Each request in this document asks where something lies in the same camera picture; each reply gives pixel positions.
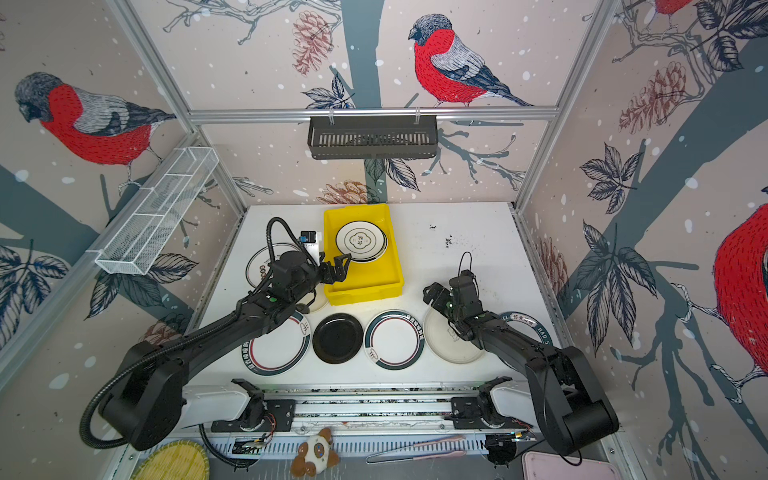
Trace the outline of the large cream plate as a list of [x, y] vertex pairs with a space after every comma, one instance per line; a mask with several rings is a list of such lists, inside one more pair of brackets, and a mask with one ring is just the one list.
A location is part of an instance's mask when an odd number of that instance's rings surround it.
[[462, 340], [448, 320], [432, 308], [425, 317], [424, 336], [433, 353], [449, 363], [469, 364], [484, 356], [482, 350]]

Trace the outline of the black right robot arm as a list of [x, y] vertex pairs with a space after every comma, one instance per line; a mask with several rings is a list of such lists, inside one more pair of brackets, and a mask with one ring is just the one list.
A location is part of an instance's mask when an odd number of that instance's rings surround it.
[[543, 296], [532, 275], [512, 269], [482, 282], [459, 266], [446, 282], [425, 285], [422, 299], [459, 344], [510, 371], [482, 383], [469, 400], [452, 398], [456, 429], [530, 426], [563, 457], [618, 431], [618, 415], [586, 355], [541, 336], [533, 308]]

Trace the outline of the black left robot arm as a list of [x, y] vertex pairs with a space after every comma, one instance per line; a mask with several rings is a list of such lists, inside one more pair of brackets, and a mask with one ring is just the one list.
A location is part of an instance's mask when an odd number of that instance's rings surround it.
[[163, 345], [135, 344], [86, 405], [79, 423], [82, 442], [98, 450], [157, 445], [179, 426], [190, 379], [235, 347], [280, 327], [319, 284], [346, 280], [350, 255], [328, 262], [296, 236], [290, 239], [295, 250], [272, 255], [266, 276], [228, 315]]

